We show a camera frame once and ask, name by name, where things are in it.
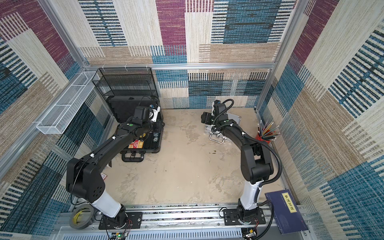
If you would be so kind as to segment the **dark grey poker case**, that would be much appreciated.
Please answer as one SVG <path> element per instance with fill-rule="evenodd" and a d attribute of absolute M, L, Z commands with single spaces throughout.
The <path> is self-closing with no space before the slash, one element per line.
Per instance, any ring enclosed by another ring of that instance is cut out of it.
<path fill-rule="evenodd" d="M 145 154 L 157 154 L 161 150 L 165 123 L 158 97 L 110 96 L 107 104 L 119 127 L 140 127 L 134 132 L 135 140 L 121 151 L 123 162 L 142 162 Z"/>

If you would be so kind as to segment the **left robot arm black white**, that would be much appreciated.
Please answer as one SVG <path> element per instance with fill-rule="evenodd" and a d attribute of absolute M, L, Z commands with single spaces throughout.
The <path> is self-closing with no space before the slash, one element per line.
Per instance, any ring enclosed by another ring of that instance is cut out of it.
<path fill-rule="evenodd" d="M 112 137 L 96 150 L 67 164 L 67 191 L 102 212 L 104 222 L 110 221 L 114 228 L 125 226 L 128 217 L 125 207 L 107 193 L 101 173 L 119 152 L 152 130 L 160 110 L 160 107 L 136 107 L 134 115 L 119 124 Z"/>

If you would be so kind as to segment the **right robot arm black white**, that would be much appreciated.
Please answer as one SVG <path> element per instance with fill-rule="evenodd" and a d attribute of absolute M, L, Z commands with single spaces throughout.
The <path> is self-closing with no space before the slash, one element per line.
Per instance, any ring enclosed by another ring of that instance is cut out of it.
<path fill-rule="evenodd" d="M 238 201 L 234 217 L 240 224 L 255 221 L 264 223 L 259 202 L 263 186 L 277 181 L 282 174 L 282 161 L 266 141 L 251 137 L 235 120 L 229 119 L 228 110 L 234 105 L 233 99 L 223 102 L 215 100 L 212 112 L 201 116 L 203 124 L 212 127 L 214 135 L 230 139 L 241 152 L 241 172 L 245 179 L 243 194 Z"/>

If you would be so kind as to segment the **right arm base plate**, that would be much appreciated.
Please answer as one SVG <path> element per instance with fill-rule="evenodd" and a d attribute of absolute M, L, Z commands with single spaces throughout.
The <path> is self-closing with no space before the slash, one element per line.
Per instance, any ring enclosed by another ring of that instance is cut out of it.
<path fill-rule="evenodd" d="M 222 213 L 226 226 L 266 224 L 264 212 L 260 207 L 253 210 L 224 209 Z"/>

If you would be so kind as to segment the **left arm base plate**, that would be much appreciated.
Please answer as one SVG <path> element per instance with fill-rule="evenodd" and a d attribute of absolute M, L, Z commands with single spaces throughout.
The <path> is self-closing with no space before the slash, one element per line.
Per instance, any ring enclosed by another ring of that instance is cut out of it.
<path fill-rule="evenodd" d="M 103 216 L 99 230 L 139 229 L 143 219 L 142 212 L 119 213 L 115 218 Z"/>

